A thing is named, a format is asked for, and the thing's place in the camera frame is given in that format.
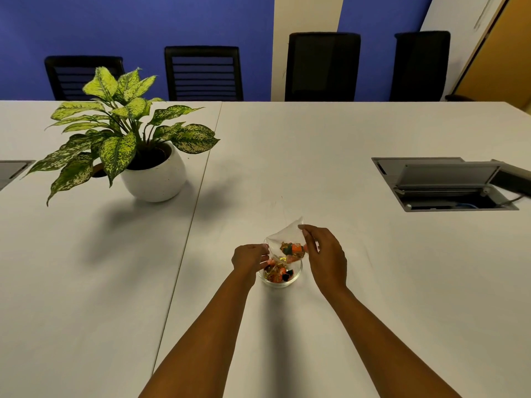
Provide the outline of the white round plant pot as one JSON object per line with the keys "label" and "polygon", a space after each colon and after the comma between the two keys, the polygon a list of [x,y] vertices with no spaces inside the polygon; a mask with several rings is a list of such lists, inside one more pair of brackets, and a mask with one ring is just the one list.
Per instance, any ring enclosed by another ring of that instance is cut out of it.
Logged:
{"label": "white round plant pot", "polygon": [[166,141],[135,157],[121,178],[137,200],[157,203],[175,197],[184,187],[187,173],[176,147]]}

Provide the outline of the clear plastic bag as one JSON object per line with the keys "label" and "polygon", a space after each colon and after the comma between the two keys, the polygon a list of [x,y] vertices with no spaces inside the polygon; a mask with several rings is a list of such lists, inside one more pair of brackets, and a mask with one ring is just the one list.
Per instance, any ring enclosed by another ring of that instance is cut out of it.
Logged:
{"label": "clear plastic bag", "polygon": [[300,217],[297,220],[291,222],[287,227],[284,227],[275,234],[271,234],[265,238],[265,242],[269,245],[270,258],[281,258],[282,252],[280,246],[282,242],[300,243],[306,244],[300,226],[304,224],[304,218]]}

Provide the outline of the wrapped candies in bag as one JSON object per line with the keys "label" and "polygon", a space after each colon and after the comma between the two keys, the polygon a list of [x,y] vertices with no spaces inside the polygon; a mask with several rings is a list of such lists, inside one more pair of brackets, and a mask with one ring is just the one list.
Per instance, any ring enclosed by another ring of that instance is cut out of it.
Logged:
{"label": "wrapped candies in bag", "polygon": [[306,244],[302,245],[300,243],[282,242],[280,250],[282,252],[280,260],[285,261],[287,264],[291,264],[301,261],[308,252],[308,247]]}

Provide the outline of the black slatted office chair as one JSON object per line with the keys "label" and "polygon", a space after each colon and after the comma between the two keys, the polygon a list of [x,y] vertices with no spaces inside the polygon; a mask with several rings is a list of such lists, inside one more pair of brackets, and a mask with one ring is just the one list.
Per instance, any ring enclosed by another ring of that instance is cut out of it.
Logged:
{"label": "black slatted office chair", "polygon": [[83,86],[93,79],[97,67],[106,67],[118,79],[123,58],[117,56],[48,56],[44,59],[50,86],[57,101],[88,101]]}
{"label": "black slatted office chair", "polygon": [[243,101],[237,46],[167,46],[170,101]]}

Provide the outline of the black mesh office chair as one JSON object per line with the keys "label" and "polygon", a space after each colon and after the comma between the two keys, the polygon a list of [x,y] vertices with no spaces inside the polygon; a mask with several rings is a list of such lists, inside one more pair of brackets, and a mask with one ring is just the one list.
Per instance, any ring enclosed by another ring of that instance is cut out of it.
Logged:
{"label": "black mesh office chair", "polygon": [[448,31],[396,33],[390,102],[439,102],[447,79]]}
{"label": "black mesh office chair", "polygon": [[290,34],[285,101],[353,102],[361,40],[348,32]]}

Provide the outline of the person's right hand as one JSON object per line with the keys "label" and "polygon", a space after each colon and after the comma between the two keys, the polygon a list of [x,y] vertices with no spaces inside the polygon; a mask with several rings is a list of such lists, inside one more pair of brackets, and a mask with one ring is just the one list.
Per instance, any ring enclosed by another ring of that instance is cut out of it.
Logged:
{"label": "person's right hand", "polygon": [[341,244],[325,227],[300,226],[303,236],[316,241],[316,264],[310,265],[315,283],[326,300],[347,289],[347,259]]}

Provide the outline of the green variegated leafy plant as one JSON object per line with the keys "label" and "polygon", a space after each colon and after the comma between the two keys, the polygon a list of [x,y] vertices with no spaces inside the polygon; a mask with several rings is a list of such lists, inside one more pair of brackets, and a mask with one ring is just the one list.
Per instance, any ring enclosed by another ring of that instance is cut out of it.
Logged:
{"label": "green variegated leafy plant", "polygon": [[95,75],[82,91],[89,101],[63,101],[50,116],[52,126],[63,126],[63,133],[74,133],[58,150],[30,168],[29,173],[60,170],[50,186],[46,205],[59,192],[88,182],[99,159],[110,187],[127,170],[142,171],[170,160],[172,148],[186,154],[201,154],[219,141],[215,132],[201,124],[176,122],[164,125],[201,108],[173,104],[156,109],[148,122],[151,107],[161,98],[146,99],[144,94],[157,76],[142,79],[140,68],[116,79],[106,67],[97,67]]}

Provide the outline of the person's left hand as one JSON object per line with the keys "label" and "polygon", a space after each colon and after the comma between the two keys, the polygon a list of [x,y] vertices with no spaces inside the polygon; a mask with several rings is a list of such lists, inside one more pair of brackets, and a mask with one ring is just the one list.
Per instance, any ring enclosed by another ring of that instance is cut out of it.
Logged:
{"label": "person's left hand", "polygon": [[256,273],[267,265],[267,263],[256,265],[255,260],[261,255],[269,255],[269,245],[264,243],[242,245],[234,250],[231,259],[234,267],[233,273],[235,278],[248,290],[256,281]]}

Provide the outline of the person's left forearm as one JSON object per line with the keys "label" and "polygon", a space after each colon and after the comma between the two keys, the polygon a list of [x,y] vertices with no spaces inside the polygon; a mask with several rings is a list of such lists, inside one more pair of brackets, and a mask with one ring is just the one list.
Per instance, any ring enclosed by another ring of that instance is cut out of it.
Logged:
{"label": "person's left forearm", "polygon": [[156,369],[139,398],[222,398],[256,276],[233,270]]}

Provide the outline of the pile of wrapped candies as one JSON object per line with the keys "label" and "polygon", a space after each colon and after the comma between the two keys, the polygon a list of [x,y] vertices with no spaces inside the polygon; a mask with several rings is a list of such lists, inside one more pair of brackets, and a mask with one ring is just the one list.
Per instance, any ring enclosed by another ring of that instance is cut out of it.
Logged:
{"label": "pile of wrapped candies", "polygon": [[263,270],[263,276],[271,283],[286,283],[294,276],[294,270],[284,264],[268,265]]}

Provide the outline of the person's right forearm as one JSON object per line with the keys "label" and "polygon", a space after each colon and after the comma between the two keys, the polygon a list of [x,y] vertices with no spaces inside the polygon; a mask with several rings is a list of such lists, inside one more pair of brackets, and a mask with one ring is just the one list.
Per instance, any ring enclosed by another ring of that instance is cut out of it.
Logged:
{"label": "person's right forearm", "polygon": [[380,398],[462,398],[346,286],[321,287]]}

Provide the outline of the clear glass bowl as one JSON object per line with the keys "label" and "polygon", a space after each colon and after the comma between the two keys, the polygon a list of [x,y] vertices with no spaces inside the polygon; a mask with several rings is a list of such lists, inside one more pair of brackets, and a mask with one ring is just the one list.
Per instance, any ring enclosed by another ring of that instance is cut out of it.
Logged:
{"label": "clear glass bowl", "polygon": [[256,276],[269,287],[288,287],[293,284],[303,270],[303,260],[288,263],[284,257],[269,258],[267,265]]}

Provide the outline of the yellow wooden door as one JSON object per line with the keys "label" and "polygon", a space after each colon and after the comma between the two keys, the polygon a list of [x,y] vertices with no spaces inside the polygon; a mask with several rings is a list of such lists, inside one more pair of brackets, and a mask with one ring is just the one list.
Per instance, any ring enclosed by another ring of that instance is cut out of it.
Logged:
{"label": "yellow wooden door", "polygon": [[452,92],[475,101],[531,103],[531,0],[508,0]]}

